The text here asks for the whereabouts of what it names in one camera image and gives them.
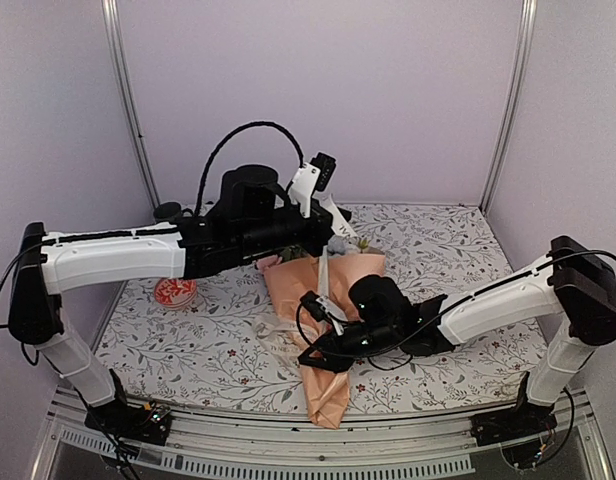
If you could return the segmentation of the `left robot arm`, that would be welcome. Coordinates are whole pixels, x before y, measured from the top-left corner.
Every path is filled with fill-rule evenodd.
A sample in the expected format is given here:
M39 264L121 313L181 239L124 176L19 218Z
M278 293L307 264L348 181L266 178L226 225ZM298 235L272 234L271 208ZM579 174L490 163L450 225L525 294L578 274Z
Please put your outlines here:
M273 168L243 165L224 173L208 213L144 227L62 234L28 225L10 266L9 334L98 407L114 433L129 433L136 412L81 336L87 307L100 308L104 290L128 280L207 278L295 245L320 255L334 222L314 195L333 171L312 161L283 187Z

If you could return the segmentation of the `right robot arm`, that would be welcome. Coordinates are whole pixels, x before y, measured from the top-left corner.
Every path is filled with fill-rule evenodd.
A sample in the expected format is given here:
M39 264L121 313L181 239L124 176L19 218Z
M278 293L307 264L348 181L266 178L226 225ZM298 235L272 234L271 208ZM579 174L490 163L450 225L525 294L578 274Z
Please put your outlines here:
M546 352L520 386L520 402L505 427L525 436L540 424L570 380L601 346L616 341L616 255L589 249L569 236L529 265L459 294L415 303L387 276L367 275L348 291L359 318L346 319L313 291L296 309L328 332L307 340L303 366L348 371L358 359L400 350L411 358L448 353L482 334L543 318L560 320Z

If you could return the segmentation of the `blue fake flower stem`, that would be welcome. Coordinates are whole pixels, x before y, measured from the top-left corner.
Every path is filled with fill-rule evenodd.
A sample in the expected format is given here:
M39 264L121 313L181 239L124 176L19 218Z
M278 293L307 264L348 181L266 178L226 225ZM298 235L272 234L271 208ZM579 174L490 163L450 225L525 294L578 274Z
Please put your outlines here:
M331 256L344 256L359 252L356 239L333 236L327 244L328 254Z

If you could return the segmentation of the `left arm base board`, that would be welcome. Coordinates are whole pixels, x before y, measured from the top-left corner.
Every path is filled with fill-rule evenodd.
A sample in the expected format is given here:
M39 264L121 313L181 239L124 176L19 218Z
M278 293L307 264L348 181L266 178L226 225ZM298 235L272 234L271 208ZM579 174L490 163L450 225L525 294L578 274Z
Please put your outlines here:
M132 406L120 400L113 400L99 407L89 406L85 426L120 437L143 443L164 446L170 434L172 416L170 412Z

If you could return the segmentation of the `white lace ribbon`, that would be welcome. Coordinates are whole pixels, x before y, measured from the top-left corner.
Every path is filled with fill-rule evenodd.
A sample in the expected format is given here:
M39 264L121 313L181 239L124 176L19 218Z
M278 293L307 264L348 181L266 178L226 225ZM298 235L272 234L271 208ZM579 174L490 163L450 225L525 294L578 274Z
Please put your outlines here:
M330 332L339 336L354 320L349 313L348 286L358 265L355 236L347 227L313 258L297 247L256 262L264 277L273 312L261 314L253 333L262 345L280 358L302 362L319 358L317 341Z

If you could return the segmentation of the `pale pink white flower stem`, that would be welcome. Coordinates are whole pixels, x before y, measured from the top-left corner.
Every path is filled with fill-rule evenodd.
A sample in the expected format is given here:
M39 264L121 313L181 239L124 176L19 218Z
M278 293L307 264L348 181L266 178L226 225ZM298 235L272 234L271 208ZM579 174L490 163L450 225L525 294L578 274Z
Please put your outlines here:
M255 266L261 273L275 266L281 265L285 262L304 258L307 256L307 252L301 246L290 246L284 248L278 253L274 253L267 257L258 259L255 262Z

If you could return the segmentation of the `right arm base board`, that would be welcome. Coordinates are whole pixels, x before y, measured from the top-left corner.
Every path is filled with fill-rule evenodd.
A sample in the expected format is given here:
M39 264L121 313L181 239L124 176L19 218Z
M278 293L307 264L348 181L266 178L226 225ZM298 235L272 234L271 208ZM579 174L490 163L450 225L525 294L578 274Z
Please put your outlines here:
M557 421L550 412L516 411L514 408L473 415L470 434L478 446L517 441L532 436L533 439L501 449L506 463L517 470L537 467L554 440Z

